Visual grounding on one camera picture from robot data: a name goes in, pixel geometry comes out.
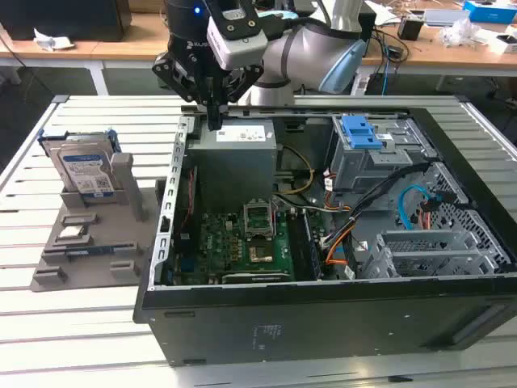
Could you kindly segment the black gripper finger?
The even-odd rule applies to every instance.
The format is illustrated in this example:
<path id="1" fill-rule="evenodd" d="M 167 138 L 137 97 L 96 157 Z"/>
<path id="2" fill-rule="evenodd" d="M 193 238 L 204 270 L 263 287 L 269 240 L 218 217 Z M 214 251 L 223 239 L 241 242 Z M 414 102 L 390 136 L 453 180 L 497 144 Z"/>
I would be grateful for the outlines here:
<path id="1" fill-rule="evenodd" d="M 228 103 L 237 102 L 263 74 L 262 65 L 237 70 L 221 70 L 216 77 L 216 129 L 222 126 Z"/>
<path id="2" fill-rule="evenodd" d="M 158 79 L 187 102 L 204 108 L 209 129 L 217 129 L 217 105 L 212 80 L 207 76 L 199 55 L 190 53 L 183 61 L 172 52 L 157 56 L 152 67 Z"/>

